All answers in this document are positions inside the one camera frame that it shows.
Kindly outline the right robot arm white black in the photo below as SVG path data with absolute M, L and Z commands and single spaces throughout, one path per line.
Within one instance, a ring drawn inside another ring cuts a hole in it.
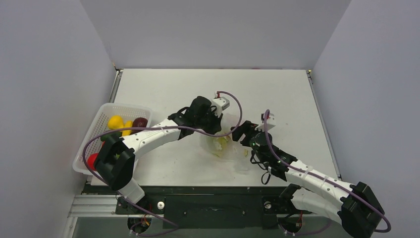
M 232 139 L 251 148 L 251 163 L 289 183 L 280 195 L 286 211 L 306 210 L 329 218 L 353 238 L 369 238 L 385 213 L 373 190 L 365 183 L 352 184 L 329 177 L 272 143 L 272 136 L 245 121 L 234 129 Z

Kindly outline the clear plastic bag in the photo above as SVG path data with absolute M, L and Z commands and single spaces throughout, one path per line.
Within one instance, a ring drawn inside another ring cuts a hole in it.
M 199 145 L 221 162 L 232 162 L 236 172 L 246 174 L 249 170 L 250 151 L 232 139 L 232 134 L 224 137 L 200 135 Z

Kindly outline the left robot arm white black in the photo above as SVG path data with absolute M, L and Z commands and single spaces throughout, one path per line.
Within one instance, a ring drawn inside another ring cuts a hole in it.
M 131 210 L 142 213 L 147 209 L 148 200 L 133 178 L 138 159 L 166 143 L 193 134 L 196 129 L 210 135 L 220 132 L 222 112 L 229 104 L 225 97 L 209 100 L 198 96 L 190 106 L 171 114 L 151 130 L 123 137 L 112 133 L 105 140 L 93 166 L 112 190 L 129 199 Z

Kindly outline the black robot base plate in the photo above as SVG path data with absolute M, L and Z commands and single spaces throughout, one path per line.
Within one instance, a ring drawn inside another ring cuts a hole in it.
M 297 231 L 307 211 L 294 208 L 280 195 L 284 186 L 211 187 L 145 186 L 140 206 L 163 215 L 181 229 L 277 229 Z

